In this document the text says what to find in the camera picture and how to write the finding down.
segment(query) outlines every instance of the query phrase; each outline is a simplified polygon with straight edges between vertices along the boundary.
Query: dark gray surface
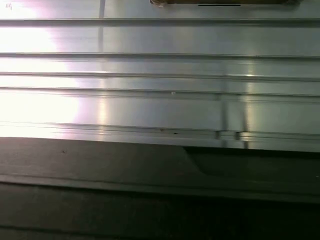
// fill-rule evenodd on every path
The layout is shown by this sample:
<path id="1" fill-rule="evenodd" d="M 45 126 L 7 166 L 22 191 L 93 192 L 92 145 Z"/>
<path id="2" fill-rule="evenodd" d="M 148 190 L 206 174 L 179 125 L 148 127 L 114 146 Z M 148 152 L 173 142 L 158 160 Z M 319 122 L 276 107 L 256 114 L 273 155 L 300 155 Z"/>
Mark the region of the dark gray surface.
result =
<path id="1" fill-rule="evenodd" d="M 0 184 L 5 240 L 319 239 L 319 205 Z"/>
<path id="2" fill-rule="evenodd" d="M 319 154 L 0 138 L 0 181 L 320 202 Z"/>

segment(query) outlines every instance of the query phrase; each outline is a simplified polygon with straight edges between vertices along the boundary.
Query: metal groove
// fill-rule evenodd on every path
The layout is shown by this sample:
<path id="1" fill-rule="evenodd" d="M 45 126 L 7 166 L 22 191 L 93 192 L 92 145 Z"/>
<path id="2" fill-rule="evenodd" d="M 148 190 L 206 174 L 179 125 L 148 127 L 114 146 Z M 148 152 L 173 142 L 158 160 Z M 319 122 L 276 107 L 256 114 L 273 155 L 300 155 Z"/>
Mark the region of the metal groove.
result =
<path id="1" fill-rule="evenodd" d="M 261 26 L 287 28 L 318 28 L 320 18 L 59 18 L 59 19 L 0 19 L 0 27 L 92 27 L 92 26 Z"/>
<path id="2" fill-rule="evenodd" d="M 127 52 L 0 52 L 0 58 L 53 58 L 53 59 L 195 59 L 195 60 L 285 60 L 320 61 L 320 56 L 302 55 L 230 55 L 191 53 L 127 53 Z"/>

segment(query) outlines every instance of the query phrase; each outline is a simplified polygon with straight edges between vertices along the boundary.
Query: metal track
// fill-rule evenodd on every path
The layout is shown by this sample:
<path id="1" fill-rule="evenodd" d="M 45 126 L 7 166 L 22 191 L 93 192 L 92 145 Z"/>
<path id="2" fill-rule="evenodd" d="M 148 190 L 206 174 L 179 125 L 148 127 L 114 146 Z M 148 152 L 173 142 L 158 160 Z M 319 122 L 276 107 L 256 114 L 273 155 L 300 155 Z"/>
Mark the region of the metal track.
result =
<path id="1" fill-rule="evenodd" d="M 0 5 L 0 136 L 319 152 L 319 10 Z"/>

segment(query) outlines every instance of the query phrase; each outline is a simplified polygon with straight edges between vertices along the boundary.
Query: shiny aluminum sheet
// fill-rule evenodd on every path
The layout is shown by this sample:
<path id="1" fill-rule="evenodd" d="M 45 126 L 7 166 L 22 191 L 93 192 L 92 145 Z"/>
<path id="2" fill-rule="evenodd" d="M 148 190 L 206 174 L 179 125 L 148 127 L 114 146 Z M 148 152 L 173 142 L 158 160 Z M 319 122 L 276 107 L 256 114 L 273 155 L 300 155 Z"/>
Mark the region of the shiny aluminum sheet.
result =
<path id="1" fill-rule="evenodd" d="M 319 11 L 0 1 L 0 135 L 319 152 Z"/>

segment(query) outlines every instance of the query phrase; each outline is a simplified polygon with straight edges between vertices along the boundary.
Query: silver metal surface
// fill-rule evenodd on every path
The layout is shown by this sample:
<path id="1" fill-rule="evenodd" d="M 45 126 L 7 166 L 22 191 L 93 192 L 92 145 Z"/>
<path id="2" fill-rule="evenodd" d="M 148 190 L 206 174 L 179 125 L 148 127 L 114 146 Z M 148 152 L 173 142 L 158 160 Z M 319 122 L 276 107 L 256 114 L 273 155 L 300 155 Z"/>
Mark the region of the silver metal surface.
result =
<path id="1" fill-rule="evenodd" d="M 0 136 L 319 152 L 319 11 L 4 1 Z"/>

